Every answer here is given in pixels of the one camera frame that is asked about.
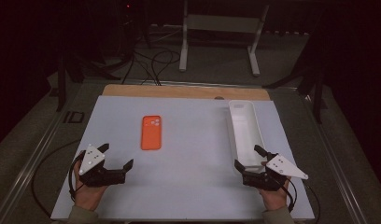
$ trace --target white table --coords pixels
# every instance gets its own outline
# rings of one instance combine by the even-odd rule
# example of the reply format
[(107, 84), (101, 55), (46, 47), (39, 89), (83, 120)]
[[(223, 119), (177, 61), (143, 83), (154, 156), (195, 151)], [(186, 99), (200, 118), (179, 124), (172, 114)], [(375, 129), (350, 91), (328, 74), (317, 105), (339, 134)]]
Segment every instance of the white table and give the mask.
[[(123, 185), (111, 186), (98, 209), (101, 219), (115, 220), (255, 220), (264, 206), (261, 196), (242, 185), (233, 168), (226, 124), (227, 100), (100, 96), (78, 151), (88, 144), (110, 144), (105, 167), (134, 167)], [(275, 105), (255, 101), (265, 148), (294, 162)], [(140, 149), (141, 119), (162, 117), (162, 148)], [(291, 215), (313, 218), (302, 181), (293, 178), (298, 202)], [(52, 212), (66, 219), (72, 201), (67, 182)]]

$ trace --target smartphone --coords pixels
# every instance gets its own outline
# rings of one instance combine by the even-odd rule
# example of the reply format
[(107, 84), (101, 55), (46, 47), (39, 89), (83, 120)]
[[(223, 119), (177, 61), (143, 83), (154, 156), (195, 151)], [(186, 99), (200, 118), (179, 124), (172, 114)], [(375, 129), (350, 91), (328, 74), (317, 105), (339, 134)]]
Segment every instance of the smartphone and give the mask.
[(162, 118), (157, 115), (142, 118), (141, 149), (153, 150), (162, 147)]

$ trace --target white tray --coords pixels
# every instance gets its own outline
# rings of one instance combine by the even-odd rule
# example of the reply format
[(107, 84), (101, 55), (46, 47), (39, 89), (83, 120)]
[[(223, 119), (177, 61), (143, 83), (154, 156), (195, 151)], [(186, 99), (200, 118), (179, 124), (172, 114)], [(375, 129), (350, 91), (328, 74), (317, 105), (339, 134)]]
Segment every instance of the white tray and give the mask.
[(261, 162), (266, 159), (254, 150), (255, 145), (264, 148), (254, 104), (232, 100), (229, 108), (228, 129), (233, 158), (239, 160), (248, 171), (259, 172), (263, 168)]

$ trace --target hand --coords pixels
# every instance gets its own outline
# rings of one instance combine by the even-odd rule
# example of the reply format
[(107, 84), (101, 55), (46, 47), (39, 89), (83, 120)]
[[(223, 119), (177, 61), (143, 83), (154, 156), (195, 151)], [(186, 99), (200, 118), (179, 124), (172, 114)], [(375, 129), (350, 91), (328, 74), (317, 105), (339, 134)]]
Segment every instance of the hand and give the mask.
[[(289, 180), (284, 184), (284, 188), (289, 187)], [(283, 189), (278, 191), (269, 191), (264, 189), (258, 189), (260, 195), (263, 198), (263, 203), (268, 211), (274, 211), (280, 209), (284, 206), (287, 206), (287, 193)]]
[(81, 207), (90, 211), (94, 211), (103, 197), (108, 186), (99, 188), (89, 188), (79, 180), (79, 169), (81, 161), (77, 161), (74, 166), (76, 179), (75, 206)]

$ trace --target wooden board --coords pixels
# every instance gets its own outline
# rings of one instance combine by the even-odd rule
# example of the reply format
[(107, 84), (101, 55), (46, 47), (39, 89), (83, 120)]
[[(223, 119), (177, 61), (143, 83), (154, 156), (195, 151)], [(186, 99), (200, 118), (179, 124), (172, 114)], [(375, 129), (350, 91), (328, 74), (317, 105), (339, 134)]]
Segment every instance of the wooden board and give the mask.
[(226, 100), (270, 100), (269, 94), (263, 89), (244, 89), (226, 87), (192, 87), (192, 86), (140, 86), (140, 85), (107, 85), (103, 91), (105, 96), (145, 96), (215, 99)]

